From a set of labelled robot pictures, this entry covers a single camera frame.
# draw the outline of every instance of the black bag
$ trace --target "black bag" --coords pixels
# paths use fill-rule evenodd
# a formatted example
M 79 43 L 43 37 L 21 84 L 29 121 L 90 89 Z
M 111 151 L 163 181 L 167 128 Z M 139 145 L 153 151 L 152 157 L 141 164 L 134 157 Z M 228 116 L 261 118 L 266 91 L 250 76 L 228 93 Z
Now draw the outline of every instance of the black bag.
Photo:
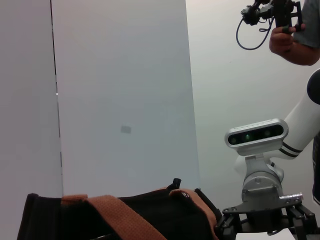
M 175 178 L 166 189 L 120 197 L 131 210 L 150 223 L 167 240 L 212 240 L 212 228 L 206 214 L 185 192 L 171 194 L 180 186 Z M 220 211 L 196 189 L 197 196 L 214 213 Z M 121 240 L 98 210 L 88 201 L 61 204 L 61 198 L 29 194 L 25 203 L 17 240 Z

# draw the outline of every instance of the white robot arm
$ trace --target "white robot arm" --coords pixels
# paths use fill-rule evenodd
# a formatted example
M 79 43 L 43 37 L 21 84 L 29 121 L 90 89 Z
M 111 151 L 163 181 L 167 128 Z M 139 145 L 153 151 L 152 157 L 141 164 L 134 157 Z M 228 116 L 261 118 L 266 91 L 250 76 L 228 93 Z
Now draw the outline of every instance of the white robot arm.
M 284 121 L 287 124 L 288 133 L 286 136 L 278 136 L 280 141 L 283 140 L 280 145 L 268 145 L 268 142 L 272 140 L 272 137 L 262 140 L 248 139 L 248 141 L 245 141 L 242 144 L 235 145 L 228 142 L 228 138 L 232 135 L 249 133 L 252 129 L 257 128 L 265 129 L 266 125 L 268 125 L 266 123 L 270 123 L 272 121 L 277 122 L 278 119 L 236 127 L 226 134 L 226 144 L 229 147 L 234 148 L 239 153 L 239 157 L 235 162 L 235 170 L 241 176 L 245 176 L 247 173 L 245 156 L 261 153 L 263 154 L 263 158 L 267 166 L 274 171 L 278 175 L 280 181 L 282 181 L 284 178 L 283 170 L 271 162 L 270 158 L 287 160 L 296 158 L 318 134 L 318 132 L 320 132 L 320 69 L 316 70 L 311 75 L 302 99 L 285 118 Z M 253 151 L 254 146 L 256 149 L 258 148 L 260 152 Z
M 237 233 L 271 236 L 289 228 L 298 240 L 306 240 L 307 234 L 320 231 L 315 214 L 302 204 L 302 193 L 283 194 L 283 170 L 270 161 L 296 158 L 319 131 L 320 69 L 312 74 L 302 99 L 285 120 L 257 122 L 226 133 L 225 143 L 240 155 L 238 167 L 244 167 L 245 176 L 242 203 L 223 209 L 214 230 L 220 239 L 235 240 Z

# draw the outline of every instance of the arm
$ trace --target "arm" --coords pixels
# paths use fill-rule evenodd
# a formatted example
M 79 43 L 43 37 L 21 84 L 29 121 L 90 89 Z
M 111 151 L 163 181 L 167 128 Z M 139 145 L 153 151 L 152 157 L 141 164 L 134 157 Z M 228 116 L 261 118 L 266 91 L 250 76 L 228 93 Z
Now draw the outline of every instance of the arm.
M 319 0 L 305 0 L 302 17 L 304 31 L 285 34 L 282 27 L 273 29 L 269 42 L 271 52 L 298 65 L 313 65 L 320 58 L 320 16 Z
M 282 27 L 275 28 L 272 31 L 269 48 L 274 54 L 278 54 L 285 60 L 298 65 L 311 66 L 320 58 L 319 48 L 294 42 L 291 35 L 282 33 Z

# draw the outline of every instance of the white panel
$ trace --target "white panel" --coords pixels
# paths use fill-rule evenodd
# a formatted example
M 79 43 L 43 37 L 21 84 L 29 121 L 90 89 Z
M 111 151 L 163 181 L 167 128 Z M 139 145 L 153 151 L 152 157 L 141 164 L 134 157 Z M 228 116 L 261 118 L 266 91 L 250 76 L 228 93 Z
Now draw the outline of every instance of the white panel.
M 269 39 L 254 51 L 236 42 L 240 11 L 253 0 L 187 0 L 194 112 L 201 189 L 220 209 L 238 205 L 243 179 L 234 171 L 237 153 L 224 142 L 230 129 L 289 114 L 306 91 L 310 75 L 319 64 L 297 66 L 269 51 Z M 243 24 L 239 39 L 256 47 L 265 33 Z M 297 159 L 276 160 L 284 169 L 285 194 L 302 192 L 312 203 L 313 164 L 309 145 Z
M 185 1 L 52 7 L 64 194 L 198 187 Z
M 61 197 L 49 0 L 0 7 L 0 239 L 16 239 L 27 194 Z

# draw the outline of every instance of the camera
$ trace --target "camera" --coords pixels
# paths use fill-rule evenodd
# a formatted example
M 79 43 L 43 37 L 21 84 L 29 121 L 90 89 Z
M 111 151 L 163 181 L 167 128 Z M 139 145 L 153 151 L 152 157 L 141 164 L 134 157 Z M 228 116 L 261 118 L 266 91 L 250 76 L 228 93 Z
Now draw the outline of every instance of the camera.
M 287 123 L 276 118 L 232 128 L 224 140 L 239 155 L 249 156 L 280 149 L 288 132 Z

